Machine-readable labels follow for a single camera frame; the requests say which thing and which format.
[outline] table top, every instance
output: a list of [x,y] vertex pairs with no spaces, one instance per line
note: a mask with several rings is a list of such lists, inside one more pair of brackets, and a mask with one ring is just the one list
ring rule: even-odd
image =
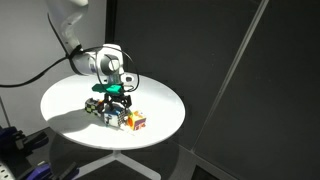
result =
[[84,110],[89,98],[103,99],[93,92],[96,76],[73,75],[52,85],[41,100],[41,113],[49,126],[63,137],[85,146],[108,149],[137,149],[159,143],[172,136],[185,118],[179,96],[164,84],[140,75],[140,85],[131,96],[131,111],[146,116],[146,126],[137,131],[106,127],[99,117]]

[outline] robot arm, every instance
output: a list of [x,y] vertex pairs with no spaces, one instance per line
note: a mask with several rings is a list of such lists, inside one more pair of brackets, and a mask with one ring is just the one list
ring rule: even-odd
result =
[[[66,54],[80,44],[75,36],[74,25],[87,13],[88,0],[46,0],[49,20]],[[120,46],[105,44],[98,52],[85,52],[74,56],[70,61],[77,74],[90,75],[98,73],[107,76],[108,84],[121,84],[133,80],[124,74],[123,56]]]

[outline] white round table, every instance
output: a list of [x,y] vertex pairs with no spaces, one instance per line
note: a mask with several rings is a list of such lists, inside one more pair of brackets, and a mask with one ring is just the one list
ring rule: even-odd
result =
[[133,168],[151,179],[160,179],[153,170],[121,154],[120,150],[138,149],[159,143],[173,135],[185,118],[185,108],[179,96],[164,84],[140,75],[140,85],[131,96],[131,111],[140,110],[146,116],[146,126],[133,131],[106,125],[85,110],[89,98],[103,99],[93,92],[96,76],[73,75],[51,86],[41,100],[41,112],[49,126],[63,137],[85,146],[114,150],[109,156],[80,168],[81,177],[114,160]]

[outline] table base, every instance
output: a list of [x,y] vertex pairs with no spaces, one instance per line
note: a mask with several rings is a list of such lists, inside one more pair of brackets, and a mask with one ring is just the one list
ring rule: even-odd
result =
[[137,161],[129,158],[128,156],[121,153],[120,150],[113,150],[113,153],[105,156],[103,158],[100,158],[92,163],[89,163],[85,166],[82,166],[80,168],[79,174],[75,177],[75,179],[80,178],[102,166],[105,166],[113,161],[119,161],[122,164],[130,167],[131,169],[139,172],[140,174],[155,180],[160,180],[161,176],[159,173],[153,171],[152,169],[138,163]]

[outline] green part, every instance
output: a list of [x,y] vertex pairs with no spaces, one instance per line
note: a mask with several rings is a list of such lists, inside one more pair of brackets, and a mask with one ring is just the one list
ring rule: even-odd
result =
[[119,95],[121,94],[121,85],[117,85],[117,84],[104,84],[103,87],[105,89],[102,88],[101,84],[95,84],[92,87],[92,91],[94,92],[99,92],[99,93],[105,93],[106,91],[110,94],[113,95]]

